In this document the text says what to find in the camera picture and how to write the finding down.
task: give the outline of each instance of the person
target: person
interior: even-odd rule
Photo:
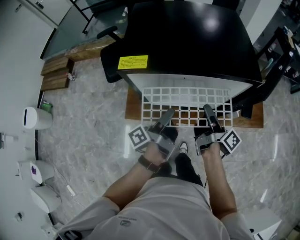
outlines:
[[[87,240],[253,240],[226,180],[219,143],[201,155],[209,198],[186,142],[179,145],[175,159],[177,176],[151,142],[142,161],[67,223],[60,236],[74,231]],[[153,173],[145,161],[159,171]]]

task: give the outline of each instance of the watch strap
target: watch strap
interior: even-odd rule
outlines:
[[[142,164],[146,169],[154,173],[157,173],[160,170],[160,166],[157,166],[152,162],[148,161],[143,155],[139,157],[138,162]]]

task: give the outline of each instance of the warning sticker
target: warning sticker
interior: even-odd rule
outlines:
[[[121,57],[118,65],[120,69],[147,68],[148,56]]]

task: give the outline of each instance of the wooden board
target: wooden board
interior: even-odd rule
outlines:
[[[65,71],[59,71],[57,73],[48,74],[43,78],[41,91],[64,89],[68,86],[69,79],[67,78]]]
[[[90,43],[80,44],[67,50],[65,57],[73,60],[74,62],[99,58],[101,50],[113,42],[115,42],[114,39],[110,36],[106,36]]]
[[[49,73],[55,73],[59,71],[72,71],[74,62],[65,56],[57,56],[47,60],[44,63],[41,75],[46,76]]]
[[[133,88],[129,87],[127,92],[125,119],[141,120],[141,109],[142,102],[140,95]],[[251,119],[246,119],[241,116],[233,119],[233,126],[241,128],[263,128],[263,103],[258,103],[253,106]]]

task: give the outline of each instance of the shoe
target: shoe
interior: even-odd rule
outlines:
[[[179,144],[179,153],[188,154],[188,144],[187,144],[187,142],[183,141]]]

